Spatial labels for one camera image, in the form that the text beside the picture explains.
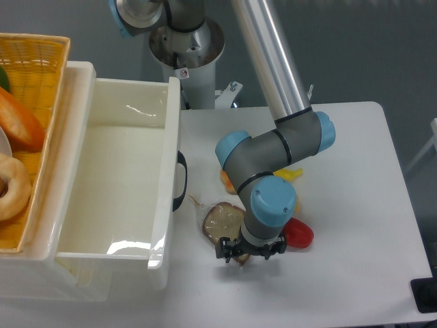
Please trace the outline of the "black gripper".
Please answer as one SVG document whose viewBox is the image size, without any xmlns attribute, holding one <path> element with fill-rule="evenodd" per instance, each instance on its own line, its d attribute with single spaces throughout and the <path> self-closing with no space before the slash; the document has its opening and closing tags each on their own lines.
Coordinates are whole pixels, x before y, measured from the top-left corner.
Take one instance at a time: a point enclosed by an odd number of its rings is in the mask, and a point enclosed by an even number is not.
<svg viewBox="0 0 437 328">
<path fill-rule="evenodd" d="M 254 246 L 243 238 L 231 240 L 228 237 L 220 237 L 215 245 L 216 257 L 224 258 L 226 263 L 229 263 L 232 258 L 238 258 L 243 255 L 261 256 L 268 260 L 275 254 L 283 254 L 287 248 L 287 241 L 284 234 L 278 237 L 271 243 L 265 243 L 263 246 Z"/>
</svg>

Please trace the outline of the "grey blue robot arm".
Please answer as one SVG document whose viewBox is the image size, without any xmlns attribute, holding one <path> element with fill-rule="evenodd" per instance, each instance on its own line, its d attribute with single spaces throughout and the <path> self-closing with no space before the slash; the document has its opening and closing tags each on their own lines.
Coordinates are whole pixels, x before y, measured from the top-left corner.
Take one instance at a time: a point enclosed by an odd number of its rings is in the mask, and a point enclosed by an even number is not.
<svg viewBox="0 0 437 328">
<path fill-rule="evenodd" d="M 312 109 L 272 2 L 232 6 L 275 128 L 257 137 L 236 131 L 216 145 L 218 161 L 246 210 L 238 236 L 220 238 L 216 256 L 269 258 L 285 251 L 283 229 L 296 204 L 293 186 L 275 172 L 331 147 L 335 127 L 325 113 Z M 224 37 L 206 16 L 203 1 L 111 1 L 109 7 L 123 36 L 150 33 L 150 50 L 164 74 L 181 83 L 183 108 L 215 104 L 215 62 Z"/>
</svg>

